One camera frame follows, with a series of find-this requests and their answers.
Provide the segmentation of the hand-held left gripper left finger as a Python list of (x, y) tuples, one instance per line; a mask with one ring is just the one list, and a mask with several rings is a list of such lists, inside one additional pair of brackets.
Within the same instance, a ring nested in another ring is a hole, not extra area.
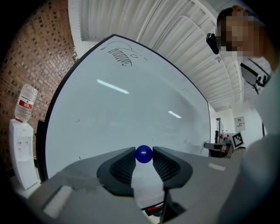
[(100, 184), (115, 196), (133, 196), (132, 176), (136, 167), (136, 149), (124, 152), (102, 163), (97, 169)]

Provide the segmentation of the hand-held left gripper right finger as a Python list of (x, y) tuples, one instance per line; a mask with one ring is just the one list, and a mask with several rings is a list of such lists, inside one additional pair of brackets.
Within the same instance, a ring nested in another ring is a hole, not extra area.
[(183, 187), (193, 174), (190, 163), (160, 147), (153, 147), (153, 167), (160, 176), (164, 189)]

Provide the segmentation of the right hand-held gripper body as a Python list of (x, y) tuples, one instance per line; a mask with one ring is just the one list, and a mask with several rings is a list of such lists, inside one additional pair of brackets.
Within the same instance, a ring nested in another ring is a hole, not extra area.
[(209, 157), (230, 158), (239, 148), (243, 148), (244, 140), (241, 132), (235, 134), (222, 133), (216, 135), (215, 143), (205, 143), (204, 148), (208, 149)]

